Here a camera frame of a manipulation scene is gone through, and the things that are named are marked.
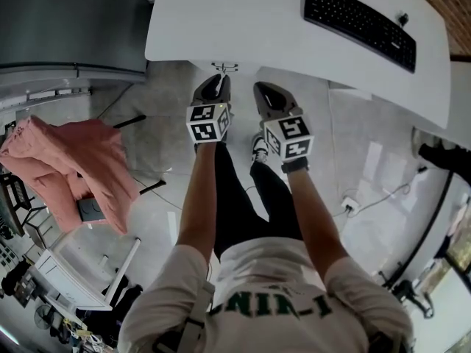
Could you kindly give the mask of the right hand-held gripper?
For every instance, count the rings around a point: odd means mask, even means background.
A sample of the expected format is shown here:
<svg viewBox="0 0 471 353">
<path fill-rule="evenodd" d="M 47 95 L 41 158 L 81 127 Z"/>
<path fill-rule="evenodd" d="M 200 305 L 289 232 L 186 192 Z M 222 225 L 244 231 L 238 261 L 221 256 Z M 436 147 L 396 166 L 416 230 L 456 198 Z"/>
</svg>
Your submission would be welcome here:
<svg viewBox="0 0 471 353">
<path fill-rule="evenodd" d="M 308 116 L 294 96 L 270 82 L 256 82 L 253 91 L 269 148 L 281 160 L 307 157 L 312 150 L 314 134 Z"/>
</svg>

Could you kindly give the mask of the person's black trousers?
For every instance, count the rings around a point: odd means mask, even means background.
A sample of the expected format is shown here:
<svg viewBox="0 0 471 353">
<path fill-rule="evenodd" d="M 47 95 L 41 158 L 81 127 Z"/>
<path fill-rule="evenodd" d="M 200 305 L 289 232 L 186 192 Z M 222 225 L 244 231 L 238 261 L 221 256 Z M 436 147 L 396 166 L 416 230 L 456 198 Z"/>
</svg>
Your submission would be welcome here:
<svg viewBox="0 0 471 353">
<path fill-rule="evenodd" d="M 266 163 L 251 163 L 250 176 L 269 219 L 262 219 L 242 187 L 225 143 L 216 154 L 218 213 L 223 227 L 219 250 L 257 238 L 291 238 L 302 240 L 290 190 Z"/>
</svg>

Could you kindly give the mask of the black bag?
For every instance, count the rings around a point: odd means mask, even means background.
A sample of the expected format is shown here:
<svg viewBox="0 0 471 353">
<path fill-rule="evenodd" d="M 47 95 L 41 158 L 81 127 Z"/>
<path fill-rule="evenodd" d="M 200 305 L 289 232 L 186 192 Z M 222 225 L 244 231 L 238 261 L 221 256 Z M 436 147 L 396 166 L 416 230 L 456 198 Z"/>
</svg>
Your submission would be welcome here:
<svg viewBox="0 0 471 353">
<path fill-rule="evenodd" d="M 141 285 L 132 285 L 128 277 L 124 275 L 110 302 L 113 312 L 125 315 L 142 292 L 143 287 Z"/>
</svg>

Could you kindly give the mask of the computer monitor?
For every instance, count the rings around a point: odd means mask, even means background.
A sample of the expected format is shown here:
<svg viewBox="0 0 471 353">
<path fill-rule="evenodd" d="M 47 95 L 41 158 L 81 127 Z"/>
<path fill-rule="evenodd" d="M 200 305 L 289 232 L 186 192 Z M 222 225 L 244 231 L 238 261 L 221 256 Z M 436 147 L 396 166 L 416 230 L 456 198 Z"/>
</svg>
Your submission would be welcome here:
<svg viewBox="0 0 471 353">
<path fill-rule="evenodd" d="M 471 276 L 471 196 L 456 211 L 450 227 L 450 245 L 445 252 L 449 266 L 458 274 Z"/>
</svg>

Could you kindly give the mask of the black flat box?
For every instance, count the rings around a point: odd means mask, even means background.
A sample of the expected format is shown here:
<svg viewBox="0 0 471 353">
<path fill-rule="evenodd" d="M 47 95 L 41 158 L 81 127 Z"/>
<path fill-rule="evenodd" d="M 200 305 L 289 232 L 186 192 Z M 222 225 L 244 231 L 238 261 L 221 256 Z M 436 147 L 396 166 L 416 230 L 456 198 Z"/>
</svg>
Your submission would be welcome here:
<svg viewBox="0 0 471 353">
<path fill-rule="evenodd" d="M 77 209 L 82 222 L 105 220 L 105 215 L 95 198 L 77 200 Z"/>
</svg>

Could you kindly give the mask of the pink covered chair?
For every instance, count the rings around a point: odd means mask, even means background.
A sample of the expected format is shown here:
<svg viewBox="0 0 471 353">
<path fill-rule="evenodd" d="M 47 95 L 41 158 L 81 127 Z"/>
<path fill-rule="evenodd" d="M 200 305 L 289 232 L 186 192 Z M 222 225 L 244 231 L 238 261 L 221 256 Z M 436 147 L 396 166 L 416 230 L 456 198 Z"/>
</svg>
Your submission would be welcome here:
<svg viewBox="0 0 471 353">
<path fill-rule="evenodd" d="M 140 193 L 119 129 L 98 119 L 55 126 L 31 115 L 0 147 L 0 164 L 41 197 L 63 232 L 83 224 L 77 203 L 95 199 L 103 216 L 92 221 L 127 234 Z"/>
</svg>

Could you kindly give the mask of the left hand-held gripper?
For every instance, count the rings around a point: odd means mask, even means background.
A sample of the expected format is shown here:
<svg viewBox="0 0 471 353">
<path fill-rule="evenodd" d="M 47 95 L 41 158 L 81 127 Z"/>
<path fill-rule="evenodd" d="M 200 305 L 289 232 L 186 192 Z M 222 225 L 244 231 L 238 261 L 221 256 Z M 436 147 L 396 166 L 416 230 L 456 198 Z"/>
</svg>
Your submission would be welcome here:
<svg viewBox="0 0 471 353">
<path fill-rule="evenodd" d="M 230 76 L 216 74 L 195 91 L 186 110 L 186 126 L 195 144 L 220 142 L 231 124 Z"/>
</svg>

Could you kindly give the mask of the person's white shirt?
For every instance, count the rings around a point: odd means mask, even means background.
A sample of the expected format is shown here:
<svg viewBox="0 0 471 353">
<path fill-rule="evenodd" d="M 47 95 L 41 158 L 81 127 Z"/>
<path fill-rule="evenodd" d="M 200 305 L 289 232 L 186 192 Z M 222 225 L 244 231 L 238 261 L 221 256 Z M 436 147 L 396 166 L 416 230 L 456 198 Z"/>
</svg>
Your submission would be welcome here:
<svg viewBox="0 0 471 353">
<path fill-rule="evenodd" d="M 350 257 L 318 279 L 303 242 L 258 238 L 227 249 L 220 264 L 195 353 L 367 353 L 377 332 L 413 342 L 404 307 Z M 200 252 L 175 246 L 126 315 L 119 353 L 150 353 L 159 337 L 182 325 L 206 272 Z"/>
</svg>

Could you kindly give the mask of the person's right forearm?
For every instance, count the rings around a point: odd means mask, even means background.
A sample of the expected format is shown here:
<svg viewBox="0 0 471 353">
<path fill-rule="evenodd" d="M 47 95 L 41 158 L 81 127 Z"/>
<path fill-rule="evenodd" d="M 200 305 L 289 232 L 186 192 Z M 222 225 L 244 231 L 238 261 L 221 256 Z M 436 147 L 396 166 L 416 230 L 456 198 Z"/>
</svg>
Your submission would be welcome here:
<svg viewBox="0 0 471 353">
<path fill-rule="evenodd" d="M 348 253 L 308 171 L 291 172 L 288 183 L 302 239 L 314 268 L 324 279 L 329 268 Z"/>
</svg>

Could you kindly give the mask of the small white table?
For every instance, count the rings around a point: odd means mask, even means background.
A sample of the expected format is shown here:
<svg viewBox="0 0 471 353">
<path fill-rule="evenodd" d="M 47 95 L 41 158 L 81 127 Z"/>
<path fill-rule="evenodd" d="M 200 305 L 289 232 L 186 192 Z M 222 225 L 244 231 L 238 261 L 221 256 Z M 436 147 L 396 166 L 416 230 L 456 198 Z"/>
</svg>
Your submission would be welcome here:
<svg viewBox="0 0 471 353">
<path fill-rule="evenodd" d="M 140 238 L 120 241 L 117 235 L 105 243 L 96 233 L 81 228 L 63 235 L 35 264 L 70 310 L 112 310 L 120 281 L 141 245 Z"/>
</svg>

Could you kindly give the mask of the person's left forearm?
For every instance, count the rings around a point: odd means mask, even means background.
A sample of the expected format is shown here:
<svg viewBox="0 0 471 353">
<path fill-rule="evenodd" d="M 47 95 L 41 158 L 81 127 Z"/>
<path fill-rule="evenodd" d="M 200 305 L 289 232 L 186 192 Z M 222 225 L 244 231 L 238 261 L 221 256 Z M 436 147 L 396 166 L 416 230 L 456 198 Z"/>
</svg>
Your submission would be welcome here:
<svg viewBox="0 0 471 353">
<path fill-rule="evenodd" d="M 213 252 L 219 250 L 222 238 L 216 187 L 216 154 L 222 148 L 222 143 L 198 146 L 177 238 L 178 246 L 191 247 L 200 254 L 206 269 L 209 269 Z"/>
</svg>

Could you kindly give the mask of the black keyboard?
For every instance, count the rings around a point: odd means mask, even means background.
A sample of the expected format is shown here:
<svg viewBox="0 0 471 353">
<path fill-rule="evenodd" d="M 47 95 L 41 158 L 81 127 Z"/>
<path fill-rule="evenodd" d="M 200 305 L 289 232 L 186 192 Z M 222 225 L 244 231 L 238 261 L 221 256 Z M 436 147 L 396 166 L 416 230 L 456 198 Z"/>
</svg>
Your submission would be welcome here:
<svg viewBox="0 0 471 353">
<path fill-rule="evenodd" d="M 414 73 L 417 43 L 403 26 L 358 0 L 305 0 L 303 18 Z"/>
</svg>

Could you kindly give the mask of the white power strip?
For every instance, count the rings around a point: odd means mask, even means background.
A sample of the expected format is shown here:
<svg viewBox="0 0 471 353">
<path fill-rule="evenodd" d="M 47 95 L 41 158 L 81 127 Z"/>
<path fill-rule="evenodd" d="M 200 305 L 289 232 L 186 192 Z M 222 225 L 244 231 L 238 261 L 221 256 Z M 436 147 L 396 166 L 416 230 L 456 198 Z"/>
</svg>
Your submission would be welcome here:
<svg viewBox="0 0 471 353">
<path fill-rule="evenodd" d="M 341 206 L 349 217 L 356 215 L 361 209 L 361 205 L 351 196 L 344 196 L 341 200 Z"/>
</svg>

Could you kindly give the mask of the small black fan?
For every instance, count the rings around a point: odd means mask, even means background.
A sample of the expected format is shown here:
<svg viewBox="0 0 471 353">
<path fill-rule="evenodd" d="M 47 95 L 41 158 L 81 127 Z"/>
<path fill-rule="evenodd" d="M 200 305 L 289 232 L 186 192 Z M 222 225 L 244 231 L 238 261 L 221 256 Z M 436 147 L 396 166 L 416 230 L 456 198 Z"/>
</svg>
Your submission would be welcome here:
<svg viewBox="0 0 471 353">
<path fill-rule="evenodd" d="M 54 308 L 48 304 L 40 305 L 34 314 L 36 327 L 42 330 L 49 329 L 54 320 Z"/>
</svg>

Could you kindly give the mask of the person's white shoe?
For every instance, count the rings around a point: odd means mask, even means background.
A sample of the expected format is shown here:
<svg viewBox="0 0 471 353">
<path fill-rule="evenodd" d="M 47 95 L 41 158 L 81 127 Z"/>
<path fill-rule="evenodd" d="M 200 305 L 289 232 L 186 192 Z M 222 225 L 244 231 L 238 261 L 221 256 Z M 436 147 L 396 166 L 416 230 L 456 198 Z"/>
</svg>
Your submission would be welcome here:
<svg viewBox="0 0 471 353">
<path fill-rule="evenodd" d="M 261 133 L 254 136 L 252 140 L 252 162 L 266 163 L 269 157 L 269 148 Z"/>
</svg>

